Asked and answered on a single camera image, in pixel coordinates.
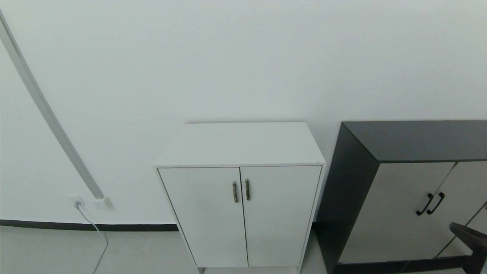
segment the floor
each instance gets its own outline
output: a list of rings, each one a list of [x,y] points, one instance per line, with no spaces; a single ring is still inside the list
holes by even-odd
[[[96,274],[197,274],[179,232],[106,232]],[[0,228],[1,274],[91,274],[105,243],[96,232]],[[316,236],[302,274],[326,274]],[[208,269],[205,274],[294,274],[289,268]]]

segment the wall socket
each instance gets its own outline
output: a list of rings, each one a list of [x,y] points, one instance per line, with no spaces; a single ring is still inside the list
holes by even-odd
[[[71,203],[73,204],[73,206],[75,205],[76,201],[80,201],[82,206],[85,205],[85,202],[83,202],[83,200],[81,199],[80,196],[68,196],[68,198],[71,201]]]
[[[93,200],[93,205],[96,207],[96,209],[100,209],[100,210],[110,210],[110,211],[115,210],[112,202],[106,196],[103,197],[103,199]]]

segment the cabinet handle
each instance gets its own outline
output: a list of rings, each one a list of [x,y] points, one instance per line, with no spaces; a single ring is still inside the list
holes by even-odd
[[[441,204],[441,202],[443,202],[443,199],[445,198],[445,194],[443,192],[440,192],[440,201],[436,204],[436,206],[433,208],[433,210],[427,210],[426,213],[428,213],[428,215],[431,215],[433,214],[433,212],[438,208],[438,206]]]
[[[426,209],[428,208],[428,206],[431,204],[431,201],[433,201],[433,197],[434,197],[434,196],[433,196],[433,194],[428,193],[428,198],[430,198],[430,200],[429,200],[429,201],[428,201],[428,203],[426,204],[425,208],[423,208],[423,211],[419,211],[419,210],[418,210],[418,211],[416,211],[416,215],[421,216],[421,215],[422,215],[422,214],[425,212],[425,210],[426,210]]]
[[[233,181],[233,200],[238,203],[239,202],[239,198],[237,197],[237,182]]]
[[[245,194],[247,195],[247,201],[250,200],[250,186],[249,186],[249,180],[245,179]]]

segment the black handle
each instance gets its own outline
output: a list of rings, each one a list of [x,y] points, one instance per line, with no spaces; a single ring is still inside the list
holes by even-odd
[[[428,215],[431,215],[433,214],[433,212],[438,208],[438,206],[441,204],[441,202],[443,201],[443,199],[445,198],[445,194],[443,192],[440,192],[440,201],[436,204],[436,206],[433,208],[433,210],[427,210],[426,213],[428,213]]]
[[[425,208],[423,208],[423,211],[419,211],[419,210],[418,210],[418,211],[416,211],[416,215],[421,216],[421,215],[422,215],[422,214],[425,212],[425,210],[426,210],[426,209],[428,208],[428,206],[431,204],[431,201],[433,201],[433,197],[434,197],[434,196],[433,196],[433,194],[428,193],[428,198],[430,198],[430,200],[429,200],[429,201],[428,201],[428,203],[426,204]]]

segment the power cord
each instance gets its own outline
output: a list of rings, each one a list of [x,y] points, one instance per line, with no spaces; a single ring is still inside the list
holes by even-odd
[[[94,226],[94,228],[96,229],[96,231],[98,231],[98,234],[100,234],[100,236],[103,238],[103,240],[105,240],[105,243],[106,243],[106,245],[105,245],[105,249],[103,250],[103,253],[102,253],[102,254],[101,254],[101,256],[100,256],[100,259],[98,260],[98,263],[96,264],[96,267],[94,268],[94,270],[93,270],[93,272],[92,272],[92,274],[94,274],[94,273],[96,272],[96,270],[98,269],[98,266],[100,265],[101,258],[103,258],[103,255],[105,254],[105,251],[107,250],[107,247],[108,247],[108,241],[107,241],[107,239],[106,239],[106,238],[105,238],[105,237],[104,237],[104,236],[101,234],[101,232],[98,230],[98,227],[97,227],[95,224],[93,224],[92,222],[90,222],[90,220],[88,220],[88,219],[85,217],[85,215],[83,214],[83,212],[81,211],[81,209],[79,209],[79,206],[80,206],[80,205],[81,205],[81,202],[80,202],[80,201],[76,201],[76,202],[75,202],[75,207],[76,207],[76,209],[78,209],[78,211],[81,213],[81,215],[83,216],[83,218],[85,218],[85,220],[86,220],[87,222],[91,223],[91,224]]]

